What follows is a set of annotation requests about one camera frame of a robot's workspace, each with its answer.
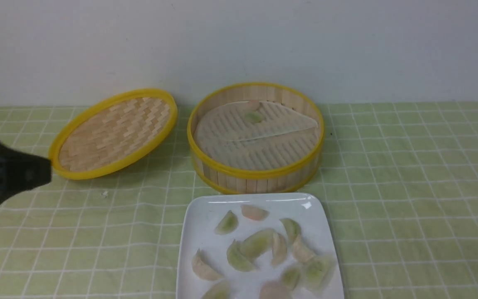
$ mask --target perforated parchment liner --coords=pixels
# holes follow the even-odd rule
[[[60,150],[60,164],[87,172],[119,161],[150,142],[170,117],[159,98],[135,98],[102,110],[82,123]]]
[[[211,159],[246,170],[270,170],[295,163],[319,140],[318,123],[278,103],[261,102],[260,123],[245,121],[246,102],[209,111],[199,122],[195,141]]]

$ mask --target grid pattern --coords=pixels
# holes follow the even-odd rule
[[[478,298],[478,102],[320,108],[323,162],[302,191],[326,210],[347,299]],[[83,109],[0,108],[0,140],[47,155]],[[190,110],[117,174],[7,201],[0,298],[174,299],[186,208],[216,194],[191,167]]]

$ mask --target green dumpling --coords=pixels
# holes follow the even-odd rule
[[[284,218],[280,219],[279,221],[281,221],[281,223],[285,227],[285,232],[287,233],[289,244],[294,243],[296,237],[302,234],[302,228],[300,227],[300,225],[291,218]]]
[[[239,225],[237,216],[232,211],[228,211],[226,215],[220,220],[220,223],[215,227],[214,232],[218,235],[226,235],[234,231]]]
[[[234,240],[226,250],[226,257],[228,259],[228,264],[232,266],[235,270],[241,272],[250,272],[256,270],[254,264],[252,264],[239,250],[241,243]]]
[[[230,283],[227,280],[222,280],[207,290],[202,299],[229,299],[230,291]]]
[[[283,270],[283,273],[281,273],[281,276],[279,277],[279,283],[289,290],[294,291],[296,285],[300,282],[301,276],[302,267],[298,264],[294,264]]]
[[[255,261],[261,254],[272,248],[274,230],[263,229],[241,242],[241,254],[249,261]]]
[[[321,292],[329,284],[336,261],[330,255],[311,258],[303,268],[305,288],[313,293]]]

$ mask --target dumpling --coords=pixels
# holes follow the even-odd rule
[[[239,225],[237,216],[232,211],[228,211],[226,215],[220,220],[220,223],[215,227],[215,233],[218,235],[226,235],[234,231]]]
[[[254,264],[252,264],[246,257],[241,254],[239,247],[241,243],[234,240],[226,250],[226,257],[228,259],[228,264],[232,266],[235,270],[241,272],[250,272],[256,270]]]
[[[287,242],[280,233],[273,231],[273,259],[271,265],[276,267],[287,259]]]
[[[243,213],[243,216],[255,221],[264,220],[269,215],[269,212],[266,210],[258,208],[257,206],[251,206],[249,204],[243,204],[241,206],[241,212]]]
[[[279,277],[279,283],[293,291],[296,285],[298,285],[298,282],[300,282],[300,276],[302,276],[302,267],[298,264],[294,264],[283,270]]]
[[[214,282],[222,278],[222,275],[210,267],[205,261],[204,256],[201,250],[197,250],[197,253],[191,260],[191,267],[193,267],[193,272],[200,278],[204,280],[210,280]]]
[[[265,116],[257,111],[249,111],[244,114],[244,119],[248,123],[260,123],[265,120]]]
[[[296,240],[296,236],[302,233],[302,228],[300,227],[300,225],[291,218],[284,218],[280,219],[279,221],[281,221],[281,223],[285,227],[289,243],[294,243],[294,240]]]
[[[330,255],[313,257],[303,269],[303,282],[305,288],[313,293],[321,293],[333,275],[336,261]]]
[[[288,288],[279,282],[266,282],[259,292],[259,299],[293,299]]]
[[[241,254],[251,262],[255,261],[261,254],[271,249],[273,232],[273,229],[266,228],[246,238],[241,242]]]
[[[246,112],[252,112],[258,110],[260,106],[261,104],[258,100],[249,100],[245,103],[244,110]]]
[[[202,299],[229,299],[230,291],[230,283],[227,280],[222,280],[207,290]]]
[[[304,244],[302,241],[302,235],[296,237],[296,240],[294,240],[294,243],[291,246],[291,250],[293,252],[293,257],[303,264],[316,256],[313,250],[309,249],[307,245]]]

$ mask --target bamboo steamer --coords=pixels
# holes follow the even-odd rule
[[[252,107],[262,121],[248,121]],[[241,83],[205,97],[187,131],[195,171],[212,188],[224,194],[291,192],[320,165],[324,120],[298,91]]]

